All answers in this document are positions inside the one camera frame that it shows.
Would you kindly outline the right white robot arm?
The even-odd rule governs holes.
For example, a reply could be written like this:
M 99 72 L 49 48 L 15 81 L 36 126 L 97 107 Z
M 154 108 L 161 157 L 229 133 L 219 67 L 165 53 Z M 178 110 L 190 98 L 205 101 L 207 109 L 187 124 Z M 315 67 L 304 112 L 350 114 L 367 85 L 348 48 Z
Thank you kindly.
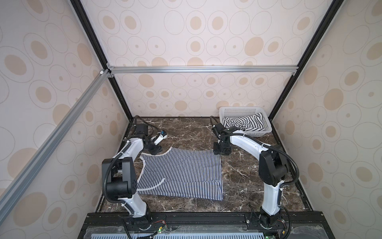
M 229 155 L 231 146 L 234 145 L 259 160 L 258 173 L 264 183 L 259 221 L 263 228 L 272 228 L 281 218 L 283 188 L 298 180 L 299 170 L 296 163 L 282 147 L 263 143 L 236 126 L 226 128 L 223 124 L 216 123 L 211 131 L 217 137 L 213 146 L 214 154 Z

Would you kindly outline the back aluminium frame rail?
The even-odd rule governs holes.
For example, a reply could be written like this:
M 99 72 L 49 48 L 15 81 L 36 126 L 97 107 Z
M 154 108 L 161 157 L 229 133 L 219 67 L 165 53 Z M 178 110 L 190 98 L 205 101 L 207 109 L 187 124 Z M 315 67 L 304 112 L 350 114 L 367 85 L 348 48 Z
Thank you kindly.
M 110 66 L 111 74 L 181 74 L 181 73 L 267 73 L 296 72 L 297 65 L 255 66 Z

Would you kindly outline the left aluminium frame rail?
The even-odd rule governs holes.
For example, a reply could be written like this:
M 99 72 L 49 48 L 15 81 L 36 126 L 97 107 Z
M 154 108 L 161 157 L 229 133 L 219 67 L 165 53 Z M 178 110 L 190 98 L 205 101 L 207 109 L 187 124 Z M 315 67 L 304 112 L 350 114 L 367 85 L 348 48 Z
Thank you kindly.
M 96 91 L 110 75 L 109 69 L 104 69 L 99 74 L 69 112 L 64 116 L 56 129 L 50 134 L 42 146 L 33 155 L 29 163 L 22 169 L 16 179 L 1 197 L 1 224 L 4 223 L 10 212 L 16 206 L 21 196 L 36 178 L 44 164 L 50 158 L 59 143 L 73 126 L 79 115 L 83 112 Z

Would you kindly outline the blue white striped tank top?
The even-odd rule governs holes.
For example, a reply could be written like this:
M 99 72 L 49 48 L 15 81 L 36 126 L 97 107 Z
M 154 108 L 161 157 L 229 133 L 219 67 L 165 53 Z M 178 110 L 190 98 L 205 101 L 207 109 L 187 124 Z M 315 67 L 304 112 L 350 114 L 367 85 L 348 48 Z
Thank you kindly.
M 223 199 L 220 155 L 212 150 L 171 147 L 160 155 L 142 153 L 139 194 L 167 197 Z

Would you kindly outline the white plastic laundry basket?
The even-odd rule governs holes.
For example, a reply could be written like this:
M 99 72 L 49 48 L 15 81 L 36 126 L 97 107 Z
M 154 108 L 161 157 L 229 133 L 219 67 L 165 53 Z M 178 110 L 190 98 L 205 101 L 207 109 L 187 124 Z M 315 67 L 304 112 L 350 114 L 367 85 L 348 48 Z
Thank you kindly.
M 255 106 L 221 107 L 219 110 L 219 119 L 220 119 L 220 122 L 223 124 L 223 121 L 226 118 L 245 117 L 245 116 L 254 115 L 256 113 L 263 114 L 264 116 L 263 123 L 265 124 L 265 130 L 264 131 L 244 131 L 244 132 L 254 137 L 262 137 L 263 135 L 267 133 L 271 133 L 272 132 L 271 123 L 268 119 L 266 112 L 261 107 L 255 107 Z

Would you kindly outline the aluminium frame rail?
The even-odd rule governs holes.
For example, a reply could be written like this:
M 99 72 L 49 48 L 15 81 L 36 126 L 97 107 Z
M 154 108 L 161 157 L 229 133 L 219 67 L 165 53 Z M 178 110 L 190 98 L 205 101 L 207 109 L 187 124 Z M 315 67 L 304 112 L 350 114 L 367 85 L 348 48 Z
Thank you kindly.
M 297 65 L 255 66 L 110 66 L 111 74 L 181 74 L 181 73 L 267 73 L 296 72 Z
M 10 212 L 16 206 L 21 196 L 36 178 L 44 164 L 50 158 L 59 143 L 73 126 L 79 115 L 83 112 L 96 91 L 110 75 L 109 69 L 104 69 L 99 74 L 69 112 L 64 116 L 56 129 L 50 134 L 42 146 L 33 155 L 29 163 L 22 169 L 16 179 L 1 197 L 1 224 L 4 223 Z

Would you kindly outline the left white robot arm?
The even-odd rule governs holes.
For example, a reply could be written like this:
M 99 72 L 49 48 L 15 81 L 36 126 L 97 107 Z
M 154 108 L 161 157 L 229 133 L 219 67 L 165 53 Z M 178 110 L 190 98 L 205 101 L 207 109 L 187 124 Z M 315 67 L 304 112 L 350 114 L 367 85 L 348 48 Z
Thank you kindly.
M 158 154 L 162 150 L 160 142 L 165 138 L 165 130 L 145 122 L 136 123 L 132 134 L 122 140 L 124 146 L 121 150 L 101 164 L 104 198 L 110 203 L 120 204 L 133 218 L 146 217 L 149 211 L 137 192 L 134 160 L 144 150 Z

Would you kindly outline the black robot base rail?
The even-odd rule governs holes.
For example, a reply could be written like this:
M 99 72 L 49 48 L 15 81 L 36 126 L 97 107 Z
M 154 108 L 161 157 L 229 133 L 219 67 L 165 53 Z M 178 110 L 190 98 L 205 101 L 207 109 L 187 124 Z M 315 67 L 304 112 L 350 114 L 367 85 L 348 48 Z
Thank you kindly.
M 333 239 L 322 212 L 282 213 L 265 229 L 251 212 L 151 213 L 133 218 L 126 213 L 90 213 L 80 239 Z

